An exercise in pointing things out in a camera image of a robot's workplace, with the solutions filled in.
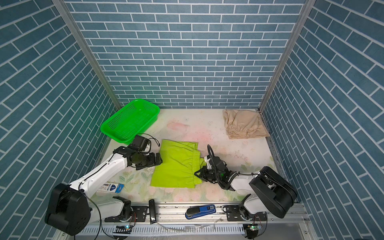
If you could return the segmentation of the lime green shorts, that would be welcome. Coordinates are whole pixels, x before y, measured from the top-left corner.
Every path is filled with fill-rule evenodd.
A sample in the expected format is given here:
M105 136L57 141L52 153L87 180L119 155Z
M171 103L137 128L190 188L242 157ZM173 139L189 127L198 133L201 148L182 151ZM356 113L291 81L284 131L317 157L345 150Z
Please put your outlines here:
M198 143L162 140L160 155L163 162L154 170L152 187L193 189L203 183L195 176L206 165Z

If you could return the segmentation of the green plastic basket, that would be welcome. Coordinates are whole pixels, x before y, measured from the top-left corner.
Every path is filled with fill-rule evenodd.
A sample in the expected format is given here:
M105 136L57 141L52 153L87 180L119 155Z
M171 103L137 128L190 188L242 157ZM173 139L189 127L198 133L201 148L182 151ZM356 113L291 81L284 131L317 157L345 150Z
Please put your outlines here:
M100 130L116 142L128 145L157 121L159 113L155 104L136 99L104 121Z

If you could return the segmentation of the beige drawstring shorts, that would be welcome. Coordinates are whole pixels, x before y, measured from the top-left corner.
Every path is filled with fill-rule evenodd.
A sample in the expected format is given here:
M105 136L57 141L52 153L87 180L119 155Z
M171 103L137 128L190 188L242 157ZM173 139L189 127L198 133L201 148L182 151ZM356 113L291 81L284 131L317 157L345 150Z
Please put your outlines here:
M260 113L248 110L223 110L224 126L230 140L269 137Z

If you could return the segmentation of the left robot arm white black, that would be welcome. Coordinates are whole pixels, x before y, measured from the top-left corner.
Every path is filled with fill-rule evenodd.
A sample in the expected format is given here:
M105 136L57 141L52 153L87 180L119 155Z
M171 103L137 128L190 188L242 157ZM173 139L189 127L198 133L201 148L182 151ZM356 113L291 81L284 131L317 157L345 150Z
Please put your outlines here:
M110 200L96 203L91 197L128 167L139 171L161 165L160 153L151 151L152 142L159 144L149 134L136 135L128 146L113 150L111 156L89 173L69 184L56 185L51 192L45 223L70 236L80 233L89 223L102 223L107 218L135 224L138 215L130 200L113 196Z

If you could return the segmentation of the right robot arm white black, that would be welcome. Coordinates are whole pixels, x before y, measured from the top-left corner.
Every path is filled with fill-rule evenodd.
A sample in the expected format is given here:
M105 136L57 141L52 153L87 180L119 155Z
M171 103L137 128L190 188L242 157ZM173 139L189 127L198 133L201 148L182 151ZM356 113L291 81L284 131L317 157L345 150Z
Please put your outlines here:
M204 182L218 184L223 190L244 195L236 213L246 221L261 212L282 219L298 197L295 187L268 166L258 173L243 174L228 170L225 164L208 164L194 175Z

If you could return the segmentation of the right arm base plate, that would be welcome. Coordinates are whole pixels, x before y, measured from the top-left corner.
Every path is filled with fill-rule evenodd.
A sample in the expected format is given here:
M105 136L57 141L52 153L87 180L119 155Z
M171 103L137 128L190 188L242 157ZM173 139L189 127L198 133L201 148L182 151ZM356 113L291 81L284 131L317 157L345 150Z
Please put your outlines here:
M256 214L248 214L243 210L240 210L237 205L224 205L223 211L227 216L229 222L240 222L240 221L266 221L268 219L266 212L258 212Z

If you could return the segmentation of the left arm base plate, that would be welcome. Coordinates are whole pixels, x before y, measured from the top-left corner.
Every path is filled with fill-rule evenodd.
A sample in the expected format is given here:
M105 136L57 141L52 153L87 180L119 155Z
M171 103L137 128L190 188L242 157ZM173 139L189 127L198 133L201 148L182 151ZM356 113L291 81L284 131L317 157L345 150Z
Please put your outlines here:
M121 216L105 218L106 223L143 223L146 221L148 206L131 206L130 217L127 220L122 220Z

